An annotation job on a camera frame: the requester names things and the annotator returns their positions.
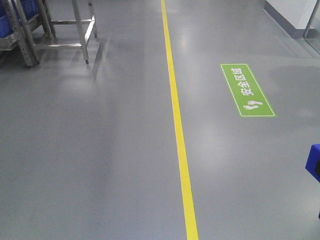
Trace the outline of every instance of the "white wall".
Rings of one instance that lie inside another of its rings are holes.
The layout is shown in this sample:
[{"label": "white wall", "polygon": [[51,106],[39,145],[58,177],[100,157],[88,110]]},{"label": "white wall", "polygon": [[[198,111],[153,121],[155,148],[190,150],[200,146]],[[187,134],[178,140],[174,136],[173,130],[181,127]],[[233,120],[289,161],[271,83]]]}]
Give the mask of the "white wall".
[{"label": "white wall", "polygon": [[296,29],[305,29],[317,0],[267,0]]}]

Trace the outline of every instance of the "metal pole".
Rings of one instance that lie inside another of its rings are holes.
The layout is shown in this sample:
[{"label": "metal pole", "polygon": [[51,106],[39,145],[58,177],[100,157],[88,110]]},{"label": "metal pole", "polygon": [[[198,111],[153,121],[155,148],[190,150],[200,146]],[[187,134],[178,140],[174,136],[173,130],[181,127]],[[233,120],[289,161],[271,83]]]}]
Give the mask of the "metal pole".
[{"label": "metal pole", "polygon": [[48,34],[48,37],[50,37],[52,32],[51,32],[49,20],[48,20],[47,14],[46,14],[45,6],[43,5],[42,0],[36,0],[36,3],[38,5],[39,14],[41,16],[43,30],[45,33]]},{"label": "metal pole", "polygon": [[17,43],[20,48],[22,57],[24,59],[25,65],[28,67],[34,66],[37,64],[37,60],[32,53],[30,45],[26,42],[25,33],[20,27],[16,11],[14,9],[13,3],[11,0],[2,0],[2,3],[5,7],[6,13],[10,19],[14,34],[17,36]]},{"label": "metal pole", "polygon": [[309,32],[309,30],[310,30],[310,28],[311,28],[312,22],[313,22],[313,20],[314,20],[314,18],[315,18],[315,16],[316,16],[316,13],[317,13],[317,11],[318,11],[319,6],[320,6],[320,0],[317,0],[317,1],[316,1],[316,4],[315,4],[315,6],[314,6],[313,12],[312,12],[312,14],[311,14],[311,17],[310,17],[310,19],[309,19],[309,22],[308,22],[308,24],[307,24],[307,26],[306,26],[306,28],[305,28],[304,33],[303,33],[303,38],[304,38],[304,39],[306,39],[307,36],[308,36],[308,32]]},{"label": "metal pole", "polygon": [[94,34],[94,37],[97,38],[98,37],[98,30],[97,30],[97,23],[96,23],[96,15],[95,15],[94,6],[93,6],[91,0],[88,0],[88,6],[89,6],[91,19],[94,17],[93,34]]},{"label": "metal pole", "polygon": [[77,1],[72,0],[72,5],[73,5],[73,10],[74,10],[76,26],[77,26],[78,33],[79,33],[83,57],[84,57],[85,63],[89,64],[89,55],[88,55],[88,50],[87,50],[87,45],[86,45],[85,33],[84,33],[84,29],[82,28],[82,20],[80,17],[80,12],[79,12]]},{"label": "metal pole", "polygon": [[21,2],[20,2],[20,0],[13,0],[13,1],[15,3],[16,10],[18,11],[18,13],[20,15],[22,27],[23,27],[23,30],[24,30],[24,34],[25,34],[27,42],[29,43],[29,48],[31,50],[31,53],[33,54],[37,64],[39,64],[40,61],[39,61],[38,55],[36,53],[35,41],[34,41],[34,38],[32,36],[32,32],[31,32],[31,30],[30,30],[30,28],[28,26],[28,20],[26,18],[26,15],[24,13],[23,8],[22,8]]}]

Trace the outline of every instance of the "gray epoxy floor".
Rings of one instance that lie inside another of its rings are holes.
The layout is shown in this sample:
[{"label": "gray epoxy floor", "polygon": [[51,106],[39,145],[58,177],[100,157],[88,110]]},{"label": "gray epoxy floor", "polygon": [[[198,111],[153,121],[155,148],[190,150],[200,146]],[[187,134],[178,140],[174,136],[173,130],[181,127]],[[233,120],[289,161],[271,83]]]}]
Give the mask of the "gray epoxy floor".
[{"label": "gray epoxy floor", "polygon": [[[65,1],[50,7],[72,18]],[[186,239],[161,2],[95,11],[88,68],[79,51],[42,52],[32,69],[13,51],[0,67],[1,240]],[[167,12],[200,239],[318,240],[304,167],[320,57],[262,0],[167,0]],[[223,63],[249,64],[278,118],[240,118]]]}]

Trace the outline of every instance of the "blue bin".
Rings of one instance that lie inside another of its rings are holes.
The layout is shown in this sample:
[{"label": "blue bin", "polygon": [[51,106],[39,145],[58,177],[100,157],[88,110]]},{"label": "blue bin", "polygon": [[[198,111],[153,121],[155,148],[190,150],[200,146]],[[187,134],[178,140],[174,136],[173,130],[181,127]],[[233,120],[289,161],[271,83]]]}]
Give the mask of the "blue bin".
[{"label": "blue bin", "polygon": [[6,13],[6,9],[5,9],[5,7],[3,6],[3,4],[0,1],[0,17],[4,16],[6,14],[7,14]]},{"label": "blue bin", "polygon": [[0,17],[0,38],[5,38],[12,34],[12,26],[7,15]]},{"label": "blue bin", "polygon": [[22,0],[21,5],[25,14],[26,19],[32,18],[36,15],[35,11],[35,0]]}]

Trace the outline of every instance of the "blue plastic crate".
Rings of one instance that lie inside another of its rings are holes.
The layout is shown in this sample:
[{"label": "blue plastic crate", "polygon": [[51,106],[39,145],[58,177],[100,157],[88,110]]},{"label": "blue plastic crate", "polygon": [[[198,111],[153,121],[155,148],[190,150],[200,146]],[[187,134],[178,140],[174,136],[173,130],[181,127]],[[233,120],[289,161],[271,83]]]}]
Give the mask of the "blue plastic crate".
[{"label": "blue plastic crate", "polygon": [[320,182],[320,144],[311,146],[305,169]]},{"label": "blue plastic crate", "polygon": [[7,14],[6,13],[6,9],[5,9],[5,7],[3,6],[3,4],[0,1],[0,17],[4,16],[6,14]]},{"label": "blue plastic crate", "polygon": [[21,1],[21,5],[25,14],[26,19],[32,18],[35,13],[34,0],[24,0]]},{"label": "blue plastic crate", "polygon": [[7,15],[0,17],[0,38],[5,38],[12,34],[12,26]]}]

